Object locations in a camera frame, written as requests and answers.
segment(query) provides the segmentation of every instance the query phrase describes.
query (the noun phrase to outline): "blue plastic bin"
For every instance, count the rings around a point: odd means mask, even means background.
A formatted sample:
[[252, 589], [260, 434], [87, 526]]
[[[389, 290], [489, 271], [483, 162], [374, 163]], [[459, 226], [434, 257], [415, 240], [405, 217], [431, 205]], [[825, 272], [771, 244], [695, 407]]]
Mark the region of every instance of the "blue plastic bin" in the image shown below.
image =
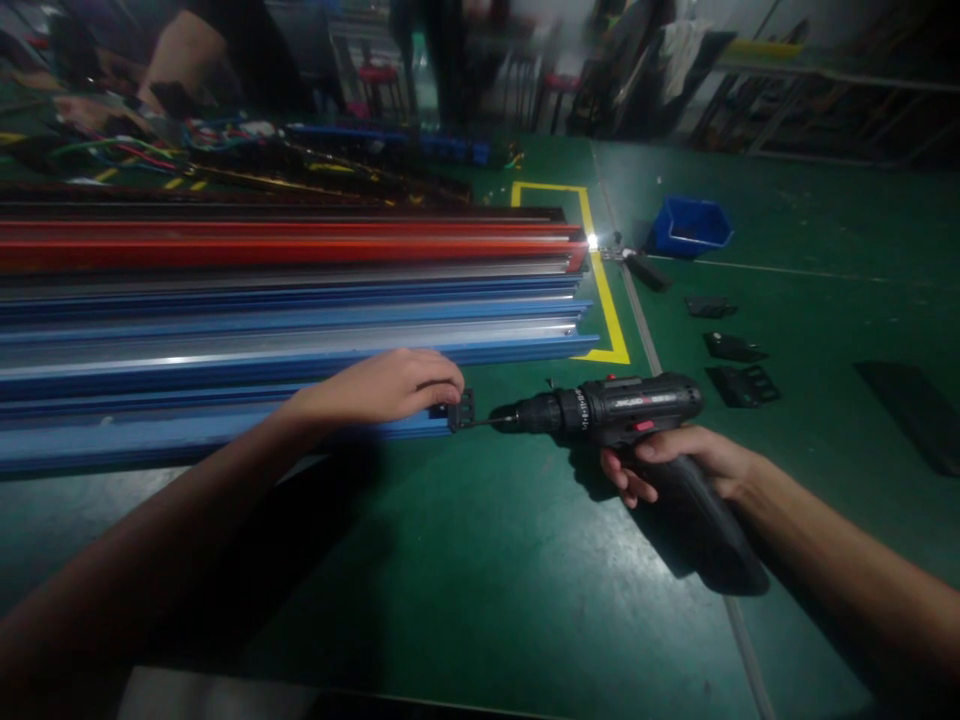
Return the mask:
[[714, 202], [668, 195], [653, 224], [654, 247], [671, 257], [694, 258], [707, 250], [725, 248], [733, 228], [723, 208]]

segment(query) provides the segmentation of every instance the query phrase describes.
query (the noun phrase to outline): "black shirt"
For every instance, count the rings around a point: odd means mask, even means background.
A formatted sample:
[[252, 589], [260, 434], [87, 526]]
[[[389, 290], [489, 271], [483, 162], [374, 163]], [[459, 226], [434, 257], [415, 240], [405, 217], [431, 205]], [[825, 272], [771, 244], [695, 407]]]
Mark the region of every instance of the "black shirt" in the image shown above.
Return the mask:
[[313, 98], [264, 0], [184, 0], [227, 42], [230, 65], [250, 104], [270, 112], [312, 113]]

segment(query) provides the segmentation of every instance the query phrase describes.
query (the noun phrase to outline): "drill handle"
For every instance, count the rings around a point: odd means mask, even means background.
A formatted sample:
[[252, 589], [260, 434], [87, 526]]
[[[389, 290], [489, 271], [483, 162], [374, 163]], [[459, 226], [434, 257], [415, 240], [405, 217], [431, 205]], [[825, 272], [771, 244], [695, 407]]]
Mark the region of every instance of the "drill handle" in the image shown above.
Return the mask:
[[724, 595], [762, 595], [770, 580], [726, 503], [686, 455], [667, 463], [645, 463], [632, 446], [617, 455], [625, 468], [653, 485], [654, 509], [669, 516], [671, 528], [689, 543], [703, 584]]

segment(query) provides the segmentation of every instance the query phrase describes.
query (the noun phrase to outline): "red aluminum profile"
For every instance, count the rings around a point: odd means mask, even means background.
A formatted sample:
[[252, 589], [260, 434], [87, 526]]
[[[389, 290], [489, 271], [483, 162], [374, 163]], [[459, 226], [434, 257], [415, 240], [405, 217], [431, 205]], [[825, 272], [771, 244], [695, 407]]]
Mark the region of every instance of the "red aluminum profile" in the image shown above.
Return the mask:
[[173, 268], [302, 263], [420, 262], [567, 255], [568, 272], [577, 272], [586, 242], [463, 242], [416, 239], [183, 240], [58, 239], [0, 241], [0, 272], [33, 273], [121, 268]]
[[143, 221], [0, 221], [6, 239], [43, 243], [61, 240], [107, 240], [135, 237], [137, 240], [278, 239], [315, 242], [425, 238], [431, 240], [581, 242], [577, 225], [505, 223], [291, 223], [291, 222], [143, 222]]

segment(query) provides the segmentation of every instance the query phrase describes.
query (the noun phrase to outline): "drill bit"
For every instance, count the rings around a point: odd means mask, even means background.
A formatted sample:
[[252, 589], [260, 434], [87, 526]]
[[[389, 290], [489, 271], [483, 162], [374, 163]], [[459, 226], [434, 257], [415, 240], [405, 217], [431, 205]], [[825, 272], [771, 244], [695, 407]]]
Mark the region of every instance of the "drill bit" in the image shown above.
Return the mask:
[[498, 422], [516, 422], [516, 415], [507, 415], [502, 418], [488, 418], [487, 420], [474, 420], [470, 423], [463, 423], [460, 427], [475, 427], [476, 425], [493, 425], [493, 423]]

